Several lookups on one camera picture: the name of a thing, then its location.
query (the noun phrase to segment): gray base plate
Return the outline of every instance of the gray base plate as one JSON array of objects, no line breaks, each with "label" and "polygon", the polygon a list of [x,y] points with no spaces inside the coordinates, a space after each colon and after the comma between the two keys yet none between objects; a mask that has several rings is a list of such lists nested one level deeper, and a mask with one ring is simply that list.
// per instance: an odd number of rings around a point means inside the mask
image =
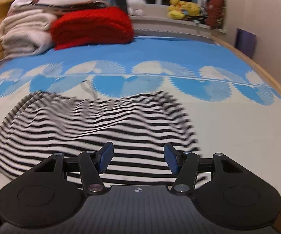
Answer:
[{"label": "gray base plate", "polygon": [[37,230],[5,223],[0,228],[2,233],[278,234],[270,226],[251,231],[219,227],[205,219],[188,197],[173,195],[166,186],[112,186],[108,193],[86,199],[81,209],[63,223]]}]

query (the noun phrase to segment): purple folder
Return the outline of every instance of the purple folder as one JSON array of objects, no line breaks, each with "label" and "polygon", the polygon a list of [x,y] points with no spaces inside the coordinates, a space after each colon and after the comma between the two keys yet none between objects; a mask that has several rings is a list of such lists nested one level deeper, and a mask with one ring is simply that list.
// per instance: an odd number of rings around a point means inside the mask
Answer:
[{"label": "purple folder", "polygon": [[235,48],[249,58],[253,58],[257,37],[253,33],[237,29]]}]

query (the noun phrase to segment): black and white striped cloth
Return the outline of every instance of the black and white striped cloth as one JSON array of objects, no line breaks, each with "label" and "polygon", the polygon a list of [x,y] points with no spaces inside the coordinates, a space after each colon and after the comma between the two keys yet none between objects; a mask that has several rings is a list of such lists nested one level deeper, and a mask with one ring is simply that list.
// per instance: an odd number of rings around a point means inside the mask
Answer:
[{"label": "black and white striped cloth", "polygon": [[[106,186],[172,185],[163,146],[196,151],[193,127],[165,91],[109,100],[81,100],[46,92],[24,97],[0,126],[0,171],[14,179],[56,152],[74,157],[114,144]],[[79,173],[67,179],[81,187]]]}]

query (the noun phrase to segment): blue gripper pad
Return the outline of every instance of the blue gripper pad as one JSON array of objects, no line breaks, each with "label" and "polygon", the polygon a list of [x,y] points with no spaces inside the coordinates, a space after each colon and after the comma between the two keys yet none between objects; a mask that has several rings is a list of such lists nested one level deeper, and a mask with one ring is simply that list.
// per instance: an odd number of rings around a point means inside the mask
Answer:
[{"label": "blue gripper pad", "polygon": [[98,164],[98,173],[103,174],[105,173],[108,165],[111,162],[111,159],[113,158],[113,143],[112,142],[106,142],[102,148],[96,152],[96,163]]},{"label": "blue gripper pad", "polygon": [[180,153],[178,153],[171,144],[164,145],[163,153],[164,159],[168,164],[171,172],[173,173],[173,175],[177,176],[180,171],[180,167],[177,162],[177,158],[180,156]]}]

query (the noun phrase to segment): metal screw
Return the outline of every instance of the metal screw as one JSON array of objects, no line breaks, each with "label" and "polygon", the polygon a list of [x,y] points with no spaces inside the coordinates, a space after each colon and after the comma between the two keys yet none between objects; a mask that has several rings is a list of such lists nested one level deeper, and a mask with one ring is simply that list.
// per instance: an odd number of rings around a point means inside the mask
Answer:
[{"label": "metal screw", "polygon": [[88,190],[91,192],[100,192],[103,190],[103,186],[100,184],[91,184],[88,186]]},{"label": "metal screw", "polygon": [[174,187],[174,190],[177,192],[187,192],[189,189],[189,186],[185,184],[178,184]]}]

